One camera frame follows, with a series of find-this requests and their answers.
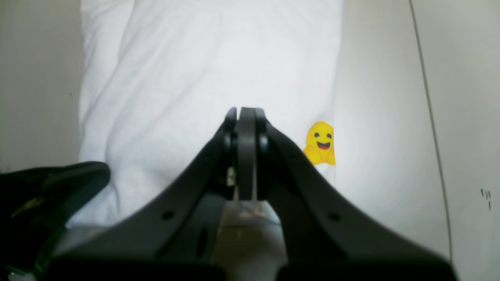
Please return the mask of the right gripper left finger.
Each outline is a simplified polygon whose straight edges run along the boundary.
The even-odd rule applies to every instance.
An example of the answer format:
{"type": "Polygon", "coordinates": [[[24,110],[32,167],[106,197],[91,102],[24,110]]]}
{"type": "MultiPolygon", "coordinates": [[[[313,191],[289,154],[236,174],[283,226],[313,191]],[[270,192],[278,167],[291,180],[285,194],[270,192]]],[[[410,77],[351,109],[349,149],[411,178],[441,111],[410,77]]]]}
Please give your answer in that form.
{"type": "Polygon", "coordinates": [[[236,189],[239,122],[231,108],[178,178],[134,215],[55,258],[48,281],[225,281],[211,263],[220,219],[236,189]]]}

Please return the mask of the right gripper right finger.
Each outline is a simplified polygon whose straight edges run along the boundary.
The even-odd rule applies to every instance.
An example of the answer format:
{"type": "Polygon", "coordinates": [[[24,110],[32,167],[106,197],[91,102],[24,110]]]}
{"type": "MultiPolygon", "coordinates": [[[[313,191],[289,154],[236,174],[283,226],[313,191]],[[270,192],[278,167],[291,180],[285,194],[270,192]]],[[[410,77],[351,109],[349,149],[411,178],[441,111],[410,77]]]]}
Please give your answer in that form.
{"type": "Polygon", "coordinates": [[[455,281],[444,258],[354,206],[274,128],[248,109],[256,197],[280,219],[287,264],[277,281],[455,281]]]}

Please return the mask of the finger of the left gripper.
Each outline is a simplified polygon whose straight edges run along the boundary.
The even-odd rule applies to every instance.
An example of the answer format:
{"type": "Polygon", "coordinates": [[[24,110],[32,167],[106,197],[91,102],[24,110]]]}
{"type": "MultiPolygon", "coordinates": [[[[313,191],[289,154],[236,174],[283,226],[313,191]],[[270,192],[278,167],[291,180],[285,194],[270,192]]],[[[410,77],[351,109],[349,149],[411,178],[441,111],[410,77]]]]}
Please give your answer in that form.
{"type": "Polygon", "coordinates": [[[1,280],[30,272],[46,242],[110,179],[99,161],[1,174],[1,280]]]}

